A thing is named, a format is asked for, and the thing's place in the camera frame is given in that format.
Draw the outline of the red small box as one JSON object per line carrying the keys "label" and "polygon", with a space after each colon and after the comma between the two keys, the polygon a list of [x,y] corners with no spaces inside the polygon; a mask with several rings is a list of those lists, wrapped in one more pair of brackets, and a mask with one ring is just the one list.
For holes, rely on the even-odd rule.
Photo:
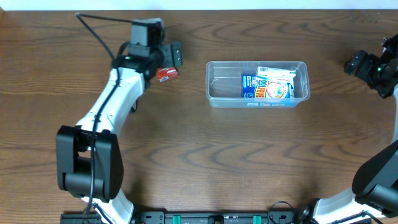
{"label": "red small box", "polygon": [[161,83],[170,80],[171,78],[175,78],[178,76],[178,71],[175,67],[170,68],[158,68],[156,72],[156,78]]}

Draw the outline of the clear plastic container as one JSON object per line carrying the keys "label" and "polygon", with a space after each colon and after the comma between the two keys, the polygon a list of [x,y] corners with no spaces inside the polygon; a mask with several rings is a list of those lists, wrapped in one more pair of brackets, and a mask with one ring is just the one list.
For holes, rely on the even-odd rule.
{"label": "clear plastic container", "polygon": [[[295,98],[243,98],[242,76],[258,67],[295,70]],[[206,65],[206,96],[214,108],[293,108],[310,98],[307,65],[299,61],[212,61]]]}

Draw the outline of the blue fever patch box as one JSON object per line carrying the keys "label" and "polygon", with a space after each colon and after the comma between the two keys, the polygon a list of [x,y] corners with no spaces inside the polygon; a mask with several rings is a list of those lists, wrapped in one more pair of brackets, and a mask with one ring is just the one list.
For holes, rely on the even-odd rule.
{"label": "blue fever patch box", "polygon": [[285,77],[242,76],[243,98],[295,98],[294,81]]}

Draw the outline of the white sachet packet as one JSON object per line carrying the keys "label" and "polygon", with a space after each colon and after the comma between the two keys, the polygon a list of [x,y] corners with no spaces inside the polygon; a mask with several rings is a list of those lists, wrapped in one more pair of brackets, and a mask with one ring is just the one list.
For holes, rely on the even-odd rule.
{"label": "white sachet packet", "polygon": [[255,75],[256,98],[294,98],[295,76],[295,70],[258,67]]}

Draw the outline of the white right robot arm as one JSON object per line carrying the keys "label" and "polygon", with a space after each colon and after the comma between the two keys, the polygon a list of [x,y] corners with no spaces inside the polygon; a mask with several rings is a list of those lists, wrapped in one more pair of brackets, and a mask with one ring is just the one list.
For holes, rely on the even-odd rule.
{"label": "white right robot arm", "polygon": [[[384,38],[377,57],[357,51],[344,65],[370,89],[386,99],[397,98],[397,36]],[[332,197],[314,200],[296,216],[296,223],[381,223],[397,216],[397,133],[391,144],[367,160],[352,186]]]}

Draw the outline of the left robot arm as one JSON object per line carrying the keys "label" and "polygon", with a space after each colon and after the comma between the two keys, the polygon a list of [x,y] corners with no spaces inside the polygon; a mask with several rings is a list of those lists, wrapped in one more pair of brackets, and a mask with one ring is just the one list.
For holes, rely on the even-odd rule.
{"label": "left robot arm", "polygon": [[109,80],[90,111],[56,135],[57,181],[61,190],[87,202],[82,214],[63,214],[60,223],[136,223],[134,204],[121,185],[124,166],[118,136],[129,113],[160,68],[182,66],[179,42],[149,47],[125,42],[111,62]]}

